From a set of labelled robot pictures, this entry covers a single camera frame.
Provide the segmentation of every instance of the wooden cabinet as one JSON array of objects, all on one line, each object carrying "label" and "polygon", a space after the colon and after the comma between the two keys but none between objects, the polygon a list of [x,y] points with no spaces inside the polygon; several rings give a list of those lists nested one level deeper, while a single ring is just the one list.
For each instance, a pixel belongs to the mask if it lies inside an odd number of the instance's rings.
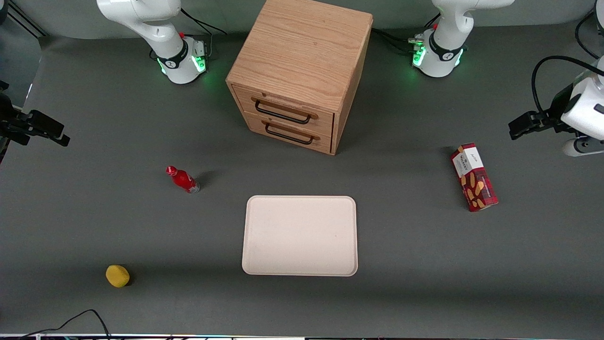
[{"label": "wooden cabinet", "polygon": [[267,0],[226,83],[251,131],[335,155],[373,17],[311,0]]}]

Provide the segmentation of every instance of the drawer handle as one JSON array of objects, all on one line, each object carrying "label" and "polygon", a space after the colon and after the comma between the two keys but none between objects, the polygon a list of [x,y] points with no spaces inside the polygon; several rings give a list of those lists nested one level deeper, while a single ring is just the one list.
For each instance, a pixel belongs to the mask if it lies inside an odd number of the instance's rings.
[{"label": "drawer handle", "polygon": [[271,130],[269,130],[269,129],[268,129],[268,128],[269,128],[269,126],[270,126],[270,124],[269,124],[269,123],[265,123],[265,125],[266,125],[266,126],[265,126],[265,131],[266,131],[266,133],[268,133],[268,134],[272,134],[273,136],[277,136],[277,137],[285,138],[285,139],[291,140],[292,142],[296,142],[296,143],[300,143],[300,144],[304,144],[304,145],[310,145],[310,144],[312,143],[312,139],[313,139],[313,137],[312,137],[312,136],[310,137],[310,140],[301,140],[301,139],[297,139],[297,138],[289,137],[289,136],[284,135],[284,134],[280,134],[279,132],[275,132],[275,131],[271,131]]},{"label": "drawer handle", "polygon": [[267,114],[269,116],[273,116],[273,117],[289,120],[290,122],[294,122],[294,123],[298,123],[298,124],[307,124],[308,122],[310,122],[310,115],[306,116],[306,119],[300,120],[300,119],[284,116],[284,115],[276,113],[276,112],[268,111],[268,110],[265,110],[263,108],[259,108],[258,105],[260,105],[260,101],[256,100],[256,105],[255,105],[256,111],[258,111],[260,113],[265,113],[265,114]]}]

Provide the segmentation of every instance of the wire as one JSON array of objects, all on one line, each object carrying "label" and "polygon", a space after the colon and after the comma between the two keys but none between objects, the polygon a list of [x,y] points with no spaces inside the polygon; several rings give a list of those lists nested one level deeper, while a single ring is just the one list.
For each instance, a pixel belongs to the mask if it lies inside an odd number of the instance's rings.
[{"label": "wire", "polygon": [[396,44],[394,44],[393,42],[391,42],[390,40],[388,40],[388,38],[392,39],[392,40],[396,40],[396,41],[404,41],[406,42],[406,40],[403,40],[401,38],[397,38],[395,36],[393,36],[392,34],[388,34],[382,30],[378,30],[377,28],[372,28],[371,29],[373,32],[377,33],[379,36],[381,36],[385,42],[387,42],[390,46],[396,48],[397,50],[407,53],[409,52],[409,50],[404,50],[403,48],[397,46]]},{"label": "wire", "polygon": [[201,20],[195,19],[194,17],[192,17],[189,13],[187,13],[187,11],[185,11],[184,9],[181,8],[181,12],[182,14],[186,15],[186,17],[188,17],[189,19],[195,21],[196,24],[198,24],[201,28],[203,28],[206,32],[208,32],[208,34],[210,35],[210,52],[208,53],[208,58],[212,56],[212,51],[214,50],[213,45],[214,45],[214,34],[212,34],[212,32],[210,32],[209,29],[207,29],[205,26],[211,27],[217,31],[220,31],[222,33],[224,33],[225,35],[227,35],[227,33],[221,29],[219,29],[218,27],[212,26],[206,22],[203,22]]},{"label": "wire", "polygon": [[105,322],[103,321],[103,319],[101,318],[101,316],[94,309],[86,309],[84,312],[81,312],[78,315],[73,316],[71,319],[65,321],[59,328],[48,328],[48,329],[43,329],[43,330],[37,330],[35,332],[31,332],[29,334],[20,336],[18,340],[21,340],[23,338],[27,338],[28,336],[32,336],[32,335],[38,334],[38,333],[46,333],[46,332],[53,332],[53,331],[56,331],[56,330],[60,330],[65,325],[67,325],[69,322],[71,322],[73,319],[76,319],[77,317],[79,317],[80,315],[82,315],[82,314],[84,314],[86,312],[92,312],[92,313],[94,313],[94,315],[97,316],[98,320],[101,322],[101,325],[103,326],[103,331],[105,332],[105,335],[107,336],[107,338],[109,338],[111,335],[109,334],[109,331],[107,330],[107,326],[105,325]]},{"label": "wire", "polygon": [[399,37],[393,36],[392,34],[386,33],[386,32],[384,32],[382,30],[378,30],[377,28],[372,28],[371,30],[373,32],[377,33],[377,34],[381,34],[382,36],[388,37],[388,38],[390,38],[392,40],[407,42],[407,39],[403,39],[403,38],[399,38]]},{"label": "wire", "polygon": [[543,108],[541,108],[541,104],[539,103],[539,98],[537,97],[537,88],[535,86],[535,82],[537,79],[537,71],[539,70],[539,67],[541,67],[541,65],[543,65],[544,62],[548,61],[548,60],[553,60],[553,59],[557,59],[557,60],[565,60],[568,62],[572,62],[574,64],[577,64],[581,67],[584,67],[590,71],[592,71],[593,73],[596,73],[600,76],[604,76],[604,71],[586,63],[583,62],[581,60],[575,59],[575,58],[571,58],[571,57],[567,57],[567,56],[549,56],[549,57],[545,57],[543,59],[541,59],[537,65],[535,65],[535,69],[533,70],[533,76],[531,77],[530,80],[530,85],[531,85],[531,89],[533,91],[533,100],[535,101],[535,106],[537,106],[537,110],[539,111],[539,113],[541,114],[545,114],[543,111]]},{"label": "wire", "polygon": [[206,25],[206,26],[208,26],[208,27],[211,27],[211,28],[213,28],[213,29],[215,29],[215,30],[217,30],[217,31],[220,31],[220,32],[224,33],[224,35],[227,35],[225,31],[223,31],[223,30],[219,29],[218,27],[216,27],[216,26],[212,26],[212,25],[210,25],[210,24],[208,24],[208,23],[206,23],[206,22],[203,22],[203,21],[201,21],[201,20],[199,20],[199,19],[195,19],[195,18],[194,18],[194,17],[192,17],[192,16],[191,16],[189,13],[187,13],[187,11],[185,11],[185,10],[184,10],[184,9],[182,9],[182,8],[181,8],[181,12],[182,12],[182,14],[186,15],[187,17],[189,17],[189,19],[191,19],[191,20],[193,20],[193,21],[197,22],[198,24]]},{"label": "wire", "polygon": [[434,21],[436,21],[436,19],[438,19],[438,18],[439,18],[439,16],[440,16],[440,12],[439,12],[439,13],[438,13],[438,14],[437,14],[437,15],[436,15],[434,18],[430,19],[430,21],[428,21],[428,22],[427,22],[427,23],[424,25],[424,27],[430,27],[430,25],[432,25],[432,24],[434,23]]},{"label": "wire", "polygon": [[581,48],[583,48],[583,51],[586,51],[587,54],[598,59],[599,58],[598,55],[593,53],[592,51],[590,51],[590,49],[587,48],[583,44],[583,42],[581,41],[581,38],[579,38],[579,30],[581,29],[581,25],[583,25],[583,23],[585,21],[587,21],[589,18],[591,18],[592,16],[594,16],[594,11],[587,13],[587,15],[583,19],[581,19],[581,21],[579,21],[579,23],[577,24],[577,27],[574,28],[574,38],[577,41],[577,44],[579,44],[579,46],[581,46]]}]

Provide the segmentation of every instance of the plastic tray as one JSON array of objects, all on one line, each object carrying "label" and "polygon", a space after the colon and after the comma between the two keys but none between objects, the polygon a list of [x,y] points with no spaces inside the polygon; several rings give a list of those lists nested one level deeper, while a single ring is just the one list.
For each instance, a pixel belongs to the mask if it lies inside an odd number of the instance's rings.
[{"label": "plastic tray", "polygon": [[348,196],[251,197],[242,267],[251,275],[354,275],[355,201]]}]

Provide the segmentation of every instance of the red bottle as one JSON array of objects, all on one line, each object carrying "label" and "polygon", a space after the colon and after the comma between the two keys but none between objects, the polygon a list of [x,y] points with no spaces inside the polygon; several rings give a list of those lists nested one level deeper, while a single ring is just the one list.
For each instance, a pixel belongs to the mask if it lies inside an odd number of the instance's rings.
[{"label": "red bottle", "polygon": [[170,165],[165,169],[165,173],[172,176],[174,184],[178,185],[182,189],[185,189],[189,194],[194,194],[199,191],[199,184],[184,170],[176,169]]}]

